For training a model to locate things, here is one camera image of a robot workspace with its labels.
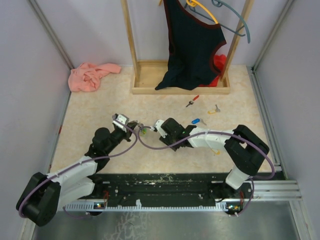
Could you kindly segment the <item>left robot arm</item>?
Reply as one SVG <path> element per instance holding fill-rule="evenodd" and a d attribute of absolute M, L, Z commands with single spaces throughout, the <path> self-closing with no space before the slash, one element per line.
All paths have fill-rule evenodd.
<path fill-rule="evenodd" d="M 111 152 L 122 141 L 130 141 L 138 122 L 118 115 L 112 124 L 113 131 L 106 127 L 95 131 L 87 153 L 74 164 L 52 173 L 33 174 L 16 204 L 19 216 L 42 227 L 69 203 L 86 196 L 101 197 L 104 186 L 95 178 L 96 173 L 107 165 Z"/>

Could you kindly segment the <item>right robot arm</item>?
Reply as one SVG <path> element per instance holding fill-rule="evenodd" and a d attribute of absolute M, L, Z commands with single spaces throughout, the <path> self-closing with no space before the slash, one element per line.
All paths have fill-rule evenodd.
<path fill-rule="evenodd" d="M 238 125 L 234 130 L 217 133 L 195 125 L 183 127 L 175 119 L 157 120 L 155 130 L 159 140 L 172 150 L 179 148 L 208 148 L 225 151 L 234 167 L 223 181 L 223 193 L 235 198 L 241 192 L 242 184 L 257 175 L 270 148 L 247 126 Z"/>

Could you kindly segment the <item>large keyring with rings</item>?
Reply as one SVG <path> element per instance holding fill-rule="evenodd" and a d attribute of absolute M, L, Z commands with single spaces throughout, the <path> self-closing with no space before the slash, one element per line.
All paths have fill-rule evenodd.
<path fill-rule="evenodd" d="M 138 127 L 138 134 L 140 137 L 143 137 L 147 134 L 148 127 L 145 126 L 143 123 L 138 122 L 137 127 Z"/>

